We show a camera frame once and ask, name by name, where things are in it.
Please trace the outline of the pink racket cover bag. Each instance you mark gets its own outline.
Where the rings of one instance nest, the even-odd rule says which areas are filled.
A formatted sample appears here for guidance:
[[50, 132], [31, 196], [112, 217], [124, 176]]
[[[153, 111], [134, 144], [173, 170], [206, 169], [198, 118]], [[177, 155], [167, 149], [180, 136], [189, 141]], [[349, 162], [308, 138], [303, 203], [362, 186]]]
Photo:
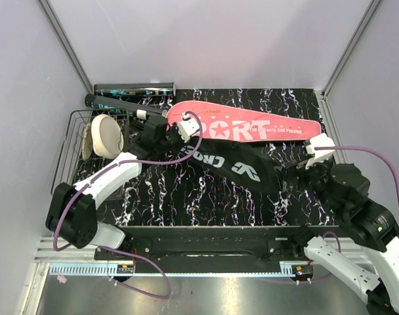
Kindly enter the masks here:
[[167, 112], [169, 123], [191, 111], [200, 119], [203, 137], [236, 142], [299, 141], [322, 133], [317, 121], [297, 119], [203, 101], [183, 101]]

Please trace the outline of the black teal shuttlecock tube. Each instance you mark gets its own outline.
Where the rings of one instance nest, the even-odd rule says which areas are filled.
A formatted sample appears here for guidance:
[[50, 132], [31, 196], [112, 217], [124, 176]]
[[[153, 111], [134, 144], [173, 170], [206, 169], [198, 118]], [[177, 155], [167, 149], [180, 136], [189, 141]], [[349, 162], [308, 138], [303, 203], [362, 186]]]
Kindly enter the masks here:
[[174, 96], [174, 83], [98, 83], [93, 93], [100, 96]]

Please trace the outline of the black racket bag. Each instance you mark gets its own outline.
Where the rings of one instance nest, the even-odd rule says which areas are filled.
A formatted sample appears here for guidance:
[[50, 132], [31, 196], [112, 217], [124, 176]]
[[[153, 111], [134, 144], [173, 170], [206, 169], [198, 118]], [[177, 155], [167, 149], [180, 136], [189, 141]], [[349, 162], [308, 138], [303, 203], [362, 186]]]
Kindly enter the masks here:
[[150, 147], [148, 159], [163, 160], [164, 153], [171, 152], [180, 157], [194, 155], [188, 162], [195, 163], [212, 173], [225, 177], [238, 186], [266, 195], [278, 194], [300, 185], [298, 171], [294, 166], [264, 154], [258, 146], [228, 140], [202, 140], [194, 150], [198, 137], [188, 143], [181, 141], [159, 142]]

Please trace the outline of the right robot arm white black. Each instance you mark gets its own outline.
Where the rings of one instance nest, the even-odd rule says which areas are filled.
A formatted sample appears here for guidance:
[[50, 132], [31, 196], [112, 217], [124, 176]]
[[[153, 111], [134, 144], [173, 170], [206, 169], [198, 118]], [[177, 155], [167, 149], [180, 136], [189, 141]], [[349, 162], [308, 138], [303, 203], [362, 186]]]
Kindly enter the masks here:
[[319, 263], [366, 304], [370, 314], [399, 314], [399, 226], [394, 215], [368, 196], [369, 180], [353, 164], [317, 163], [299, 173], [339, 228], [372, 262], [373, 274], [303, 227], [287, 244], [289, 256]]

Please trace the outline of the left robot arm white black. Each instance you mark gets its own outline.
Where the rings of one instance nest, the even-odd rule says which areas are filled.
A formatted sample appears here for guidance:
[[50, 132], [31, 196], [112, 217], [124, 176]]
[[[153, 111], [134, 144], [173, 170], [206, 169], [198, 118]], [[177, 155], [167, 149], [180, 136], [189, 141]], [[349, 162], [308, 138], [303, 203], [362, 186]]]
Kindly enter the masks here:
[[119, 187], [137, 178], [149, 166], [168, 165], [161, 156], [170, 150], [180, 150], [192, 138], [203, 139], [201, 121], [194, 112], [183, 113], [172, 125], [163, 116], [151, 116], [111, 163], [74, 184], [60, 183], [54, 189], [45, 221], [53, 233], [53, 249], [63, 251], [69, 246], [82, 249], [95, 245], [107, 248], [118, 260], [126, 259], [131, 253], [126, 233], [100, 222], [97, 209]]

